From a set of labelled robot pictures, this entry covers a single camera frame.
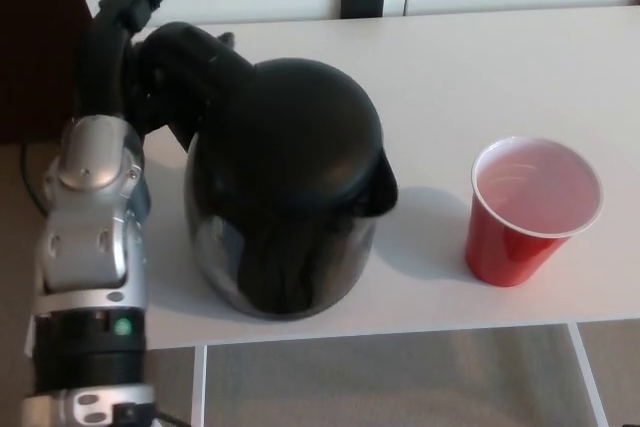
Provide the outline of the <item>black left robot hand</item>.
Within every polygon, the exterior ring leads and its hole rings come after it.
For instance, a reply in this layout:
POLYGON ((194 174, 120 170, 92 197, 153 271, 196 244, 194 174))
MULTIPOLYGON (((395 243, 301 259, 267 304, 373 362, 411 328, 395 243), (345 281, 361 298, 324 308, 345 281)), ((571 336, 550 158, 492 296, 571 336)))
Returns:
POLYGON ((75 115, 123 119, 140 137, 167 126, 188 147, 205 107, 188 25, 166 24, 133 41, 163 1, 99 1, 77 54, 75 115))

